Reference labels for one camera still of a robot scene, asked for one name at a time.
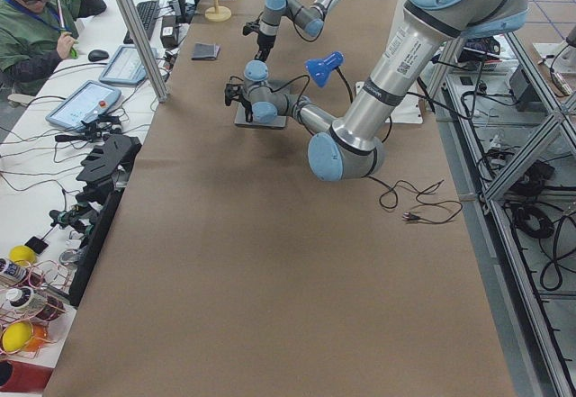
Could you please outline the folded grey cloth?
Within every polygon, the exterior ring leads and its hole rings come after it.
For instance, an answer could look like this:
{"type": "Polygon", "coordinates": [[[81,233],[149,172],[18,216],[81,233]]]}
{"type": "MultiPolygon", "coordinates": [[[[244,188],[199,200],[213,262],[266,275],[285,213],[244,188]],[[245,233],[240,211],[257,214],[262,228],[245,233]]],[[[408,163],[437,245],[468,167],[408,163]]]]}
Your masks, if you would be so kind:
{"type": "Polygon", "coordinates": [[[215,60],[219,57],[221,46],[197,42],[193,46],[191,60],[215,60]]]}

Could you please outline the upper teach pendant tablet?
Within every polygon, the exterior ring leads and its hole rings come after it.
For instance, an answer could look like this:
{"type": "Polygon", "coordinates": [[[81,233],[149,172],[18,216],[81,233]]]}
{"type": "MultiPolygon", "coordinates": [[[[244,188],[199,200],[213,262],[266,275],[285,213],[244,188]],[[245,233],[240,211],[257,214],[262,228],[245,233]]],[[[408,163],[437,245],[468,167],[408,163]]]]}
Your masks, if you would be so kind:
{"type": "Polygon", "coordinates": [[[128,44],[118,47],[98,80],[110,86],[137,86],[146,78],[146,69],[137,48],[128,44]]]}

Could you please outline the teach pendant tablet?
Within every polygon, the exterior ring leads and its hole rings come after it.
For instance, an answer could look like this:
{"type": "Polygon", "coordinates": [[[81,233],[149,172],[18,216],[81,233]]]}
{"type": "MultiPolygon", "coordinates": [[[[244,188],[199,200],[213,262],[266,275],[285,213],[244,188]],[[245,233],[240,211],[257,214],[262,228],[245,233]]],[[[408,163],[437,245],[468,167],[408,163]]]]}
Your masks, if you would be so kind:
{"type": "Polygon", "coordinates": [[[137,86],[146,78],[146,69],[137,48],[128,44],[118,47],[98,80],[110,86],[137,86]]]}
{"type": "Polygon", "coordinates": [[[80,131],[110,110],[121,95],[119,88],[88,80],[52,110],[45,120],[64,130],[80,131]]]}

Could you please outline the black keyboard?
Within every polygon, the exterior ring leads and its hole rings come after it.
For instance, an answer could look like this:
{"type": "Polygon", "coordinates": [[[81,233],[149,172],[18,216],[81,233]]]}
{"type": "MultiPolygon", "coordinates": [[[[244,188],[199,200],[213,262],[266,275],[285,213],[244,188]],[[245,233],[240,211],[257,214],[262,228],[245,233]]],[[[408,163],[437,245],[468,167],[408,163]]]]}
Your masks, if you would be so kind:
{"type": "Polygon", "coordinates": [[[141,1],[137,3],[136,10],[147,38],[150,40],[158,19],[160,2],[158,0],[141,1]]]}

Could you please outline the black computer mouse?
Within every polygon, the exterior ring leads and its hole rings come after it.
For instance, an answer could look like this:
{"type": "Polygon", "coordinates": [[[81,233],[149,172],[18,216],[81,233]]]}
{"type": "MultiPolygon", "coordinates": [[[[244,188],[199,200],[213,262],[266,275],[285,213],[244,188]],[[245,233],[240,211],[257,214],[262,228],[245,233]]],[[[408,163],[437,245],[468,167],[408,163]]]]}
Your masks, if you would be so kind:
{"type": "Polygon", "coordinates": [[[109,57],[110,55],[106,50],[99,50],[99,49],[91,50],[87,55],[87,58],[90,62],[99,62],[107,60],[109,57]]]}

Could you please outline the lower teach pendant tablet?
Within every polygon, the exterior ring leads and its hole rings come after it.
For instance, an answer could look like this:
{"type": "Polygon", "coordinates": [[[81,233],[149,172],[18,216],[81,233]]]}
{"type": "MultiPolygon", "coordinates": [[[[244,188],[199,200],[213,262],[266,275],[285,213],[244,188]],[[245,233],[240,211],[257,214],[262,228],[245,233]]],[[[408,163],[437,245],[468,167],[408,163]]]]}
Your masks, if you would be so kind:
{"type": "Polygon", "coordinates": [[[45,120],[64,130],[80,131],[110,110],[121,95],[119,88],[88,80],[52,110],[45,120]]]}

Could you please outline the black tool stand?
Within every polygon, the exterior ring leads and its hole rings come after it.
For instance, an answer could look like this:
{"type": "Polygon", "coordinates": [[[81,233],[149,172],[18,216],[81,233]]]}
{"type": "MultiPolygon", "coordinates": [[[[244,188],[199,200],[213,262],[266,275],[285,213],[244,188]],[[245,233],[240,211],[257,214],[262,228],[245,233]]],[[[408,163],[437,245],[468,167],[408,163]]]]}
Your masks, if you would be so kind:
{"type": "Polygon", "coordinates": [[[113,173],[120,167],[130,172],[142,144],[137,137],[124,134],[111,134],[101,145],[95,145],[80,163],[81,172],[76,180],[85,186],[96,187],[112,180],[113,173]]]}

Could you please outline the person in green shirt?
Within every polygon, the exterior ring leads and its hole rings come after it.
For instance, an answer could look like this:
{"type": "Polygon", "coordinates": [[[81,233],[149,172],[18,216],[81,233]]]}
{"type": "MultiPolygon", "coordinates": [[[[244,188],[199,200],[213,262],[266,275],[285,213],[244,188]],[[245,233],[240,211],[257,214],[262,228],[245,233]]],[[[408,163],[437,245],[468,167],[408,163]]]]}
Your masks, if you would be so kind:
{"type": "Polygon", "coordinates": [[[1,73],[17,93],[36,95],[72,57],[76,20],[103,13],[104,0],[1,0],[1,73]]]}

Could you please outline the yellow ball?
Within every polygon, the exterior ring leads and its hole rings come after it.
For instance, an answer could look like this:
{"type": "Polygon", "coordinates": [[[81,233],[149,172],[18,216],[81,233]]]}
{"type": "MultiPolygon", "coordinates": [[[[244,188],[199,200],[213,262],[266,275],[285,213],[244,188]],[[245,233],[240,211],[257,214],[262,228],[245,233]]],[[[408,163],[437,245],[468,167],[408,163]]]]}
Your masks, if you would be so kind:
{"type": "Polygon", "coordinates": [[[1,347],[6,353],[31,352],[33,326],[29,321],[18,321],[7,326],[1,337],[1,347]]]}

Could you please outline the aluminium frame post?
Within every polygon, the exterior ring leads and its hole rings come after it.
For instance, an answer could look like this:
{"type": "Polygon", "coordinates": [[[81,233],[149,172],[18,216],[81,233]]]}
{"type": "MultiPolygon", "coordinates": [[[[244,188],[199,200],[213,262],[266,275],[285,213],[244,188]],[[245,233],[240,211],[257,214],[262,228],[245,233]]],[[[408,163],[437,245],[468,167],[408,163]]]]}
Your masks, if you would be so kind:
{"type": "Polygon", "coordinates": [[[127,30],[134,41],[140,61],[146,71],[148,81],[152,85],[157,100],[162,104],[168,97],[167,86],[160,73],[156,58],[153,55],[136,6],[133,0],[116,0],[116,3],[127,30]]]}

